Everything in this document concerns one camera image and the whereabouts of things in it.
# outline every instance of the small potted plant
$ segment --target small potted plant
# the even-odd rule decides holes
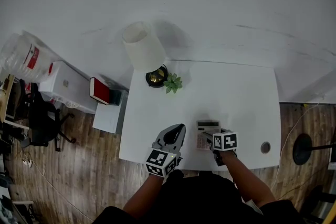
[[[176,93],[178,89],[182,88],[181,77],[177,77],[175,73],[169,73],[167,80],[163,84],[166,86],[166,93],[169,93],[171,90],[173,90],[173,93]]]

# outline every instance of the black floor lamp base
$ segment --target black floor lamp base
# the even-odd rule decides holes
[[[312,147],[312,141],[308,134],[300,134],[296,138],[293,147],[293,160],[297,165],[305,164],[310,157],[311,150],[308,151],[307,148]]]

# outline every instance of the human hand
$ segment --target human hand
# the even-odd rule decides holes
[[[232,158],[236,158],[236,154],[233,151],[221,151],[220,156],[224,164],[229,162]]]

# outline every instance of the white table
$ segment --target white table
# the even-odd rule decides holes
[[[121,136],[119,158],[142,163],[158,133],[184,123],[186,135],[179,169],[226,170],[210,151],[196,149],[196,121],[220,120],[238,132],[238,158],[249,168],[279,165],[281,126],[278,90],[272,68],[197,61],[166,61],[183,88],[176,94],[148,87],[134,71]],[[271,150],[260,147],[269,142]]]

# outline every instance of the forearm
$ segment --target forearm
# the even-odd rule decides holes
[[[123,210],[135,218],[140,218],[152,207],[163,183],[163,177],[149,175],[140,189],[125,204]]]
[[[247,169],[233,153],[222,152],[221,155],[244,201],[253,200],[258,207],[275,201],[269,187]]]

